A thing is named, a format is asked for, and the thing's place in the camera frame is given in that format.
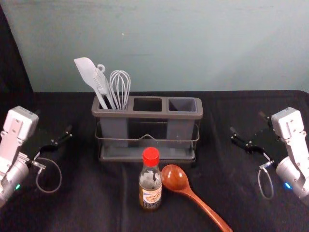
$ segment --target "bottle label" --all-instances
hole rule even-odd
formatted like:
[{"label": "bottle label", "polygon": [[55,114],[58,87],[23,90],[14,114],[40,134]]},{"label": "bottle label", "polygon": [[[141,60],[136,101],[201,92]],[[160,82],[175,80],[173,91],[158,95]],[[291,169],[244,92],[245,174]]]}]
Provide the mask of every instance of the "bottle label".
[{"label": "bottle label", "polygon": [[141,188],[140,194],[142,195],[142,206],[147,209],[155,209],[161,202],[162,185],[153,191],[148,191]]}]

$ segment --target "utensil holder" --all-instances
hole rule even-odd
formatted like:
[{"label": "utensil holder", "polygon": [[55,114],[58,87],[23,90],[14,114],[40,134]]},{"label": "utensil holder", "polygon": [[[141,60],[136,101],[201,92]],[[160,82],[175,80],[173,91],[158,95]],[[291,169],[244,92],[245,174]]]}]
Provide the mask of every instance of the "utensil holder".
[{"label": "utensil holder", "polygon": [[203,117],[198,98],[129,96],[126,110],[92,105],[100,160],[137,161],[142,150],[155,146],[161,160],[194,160]]}]

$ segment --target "whisk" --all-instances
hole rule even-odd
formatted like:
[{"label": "whisk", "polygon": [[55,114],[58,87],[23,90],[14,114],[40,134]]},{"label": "whisk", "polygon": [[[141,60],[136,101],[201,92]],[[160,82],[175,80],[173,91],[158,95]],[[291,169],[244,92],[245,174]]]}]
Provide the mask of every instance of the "whisk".
[{"label": "whisk", "polygon": [[115,70],[111,73],[110,94],[118,110],[126,109],[130,94],[130,88],[131,88],[131,78],[126,71]]}]

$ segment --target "kitchen utensil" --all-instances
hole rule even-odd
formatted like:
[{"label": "kitchen utensil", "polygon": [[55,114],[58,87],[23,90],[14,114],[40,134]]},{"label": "kitchen utensil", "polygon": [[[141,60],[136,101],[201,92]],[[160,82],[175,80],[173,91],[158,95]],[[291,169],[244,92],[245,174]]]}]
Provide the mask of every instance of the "kitchen utensil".
[{"label": "kitchen utensil", "polygon": [[93,90],[95,91],[102,108],[107,110],[108,107],[102,95],[100,94],[98,90],[98,85],[94,79],[94,73],[96,72],[96,67],[93,64],[93,62],[86,57],[74,59],[74,62],[85,83],[90,87],[92,87]]},{"label": "kitchen utensil", "polygon": [[117,109],[125,110],[130,94],[131,78],[125,71],[115,70],[110,76],[110,92]]},{"label": "kitchen utensil", "polygon": [[107,80],[107,78],[104,75],[105,67],[103,64],[98,64],[95,74],[94,74],[94,79],[97,83],[98,90],[100,94],[105,95],[107,100],[110,102],[110,105],[113,110],[116,109],[116,106],[112,100],[111,93],[110,93],[110,84]]},{"label": "kitchen utensil", "polygon": [[185,172],[178,166],[170,164],[162,170],[163,185],[173,191],[185,195],[194,200],[218,225],[224,232],[232,232],[232,229],[226,224],[225,221],[214,212],[208,205],[206,205],[195,193],[191,190],[189,180]]}]

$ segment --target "black table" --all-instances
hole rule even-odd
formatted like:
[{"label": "black table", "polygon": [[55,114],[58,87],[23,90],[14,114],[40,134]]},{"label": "black table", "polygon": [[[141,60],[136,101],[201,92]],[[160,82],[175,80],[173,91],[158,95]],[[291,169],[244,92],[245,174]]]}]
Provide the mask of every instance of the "black table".
[{"label": "black table", "polygon": [[[287,106],[301,111],[309,131],[309,95],[300,91],[136,93],[191,96],[202,99],[204,117],[197,162],[185,170],[192,189],[234,231],[309,231],[309,209],[273,170],[275,196],[264,200],[257,184],[265,159],[247,154],[230,142],[230,126],[245,137],[266,127],[258,112],[274,114]],[[59,151],[43,154],[56,161],[63,174],[60,190],[41,193],[32,170],[21,189],[0,209],[0,231],[218,231],[189,199],[163,190],[159,210],[139,206],[141,163],[99,163],[91,115],[93,93],[0,94],[0,123],[16,105],[41,110],[39,126],[62,131],[74,125],[73,138]],[[50,172],[46,179],[57,173]]]}]

